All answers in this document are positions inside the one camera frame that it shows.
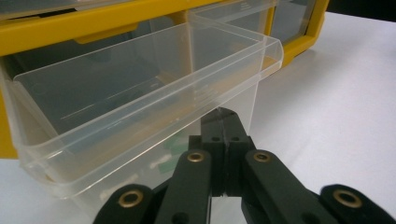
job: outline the plastic storage drawer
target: plastic storage drawer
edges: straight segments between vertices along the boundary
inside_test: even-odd
[[[126,183],[155,187],[169,177],[158,168],[174,158],[167,147],[187,149],[174,137],[199,132],[180,130],[249,91],[282,57],[276,39],[191,18],[14,78],[2,66],[21,166],[94,213]]]

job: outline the black mechanical linkage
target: black mechanical linkage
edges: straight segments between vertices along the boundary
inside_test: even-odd
[[[244,168],[245,178],[271,223],[337,223],[273,153],[249,151]]]
[[[359,191],[343,185],[323,188],[319,201],[342,224],[396,223],[396,221]]]
[[[155,224],[208,223],[211,162],[210,154],[203,150],[180,156]]]
[[[280,159],[257,150],[232,110],[218,108],[201,118],[201,135],[172,178],[151,190],[118,189],[94,224],[206,224],[211,197],[242,197],[247,224],[396,224],[355,189],[333,185],[320,196],[306,189]]]

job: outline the white table surface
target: white table surface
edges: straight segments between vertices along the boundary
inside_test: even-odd
[[[326,13],[317,44],[260,83],[251,127],[314,192],[360,190],[396,217],[396,23]],[[91,223],[0,160],[0,223]],[[238,206],[216,207],[214,216]]]

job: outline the screw hole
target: screw hole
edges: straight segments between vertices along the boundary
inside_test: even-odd
[[[189,215],[186,213],[176,213],[172,216],[173,224],[188,224],[189,223]]]
[[[338,189],[332,196],[337,200],[337,202],[347,207],[359,208],[362,206],[361,199],[348,190]]]
[[[303,213],[301,219],[306,224],[320,224],[319,218],[312,213]]]
[[[271,159],[271,157],[265,152],[257,152],[256,154],[254,154],[254,159],[256,161],[267,162]]]
[[[123,193],[119,205],[124,208],[134,207],[143,201],[143,193],[139,190],[130,190]]]
[[[194,161],[194,162],[203,161],[203,160],[204,160],[204,155],[201,154],[201,153],[199,153],[199,152],[194,152],[194,153],[191,153],[191,154],[187,157],[187,159],[188,159],[189,161]]]

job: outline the yellow plastic frame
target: yellow plastic frame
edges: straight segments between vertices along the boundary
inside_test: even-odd
[[[131,31],[146,21],[220,0],[134,0],[47,18],[0,22],[0,56],[65,40],[86,43]]]
[[[291,63],[295,56],[315,44],[324,22],[324,13],[326,12],[327,5],[329,5],[329,0],[317,0],[312,10],[311,19],[309,20],[305,35],[283,46],[284,58],[282,67]]]
[[[11,143],[6,109],[4,108],[3,96],[0,92],[0,158],[16,159],[17,151]]]

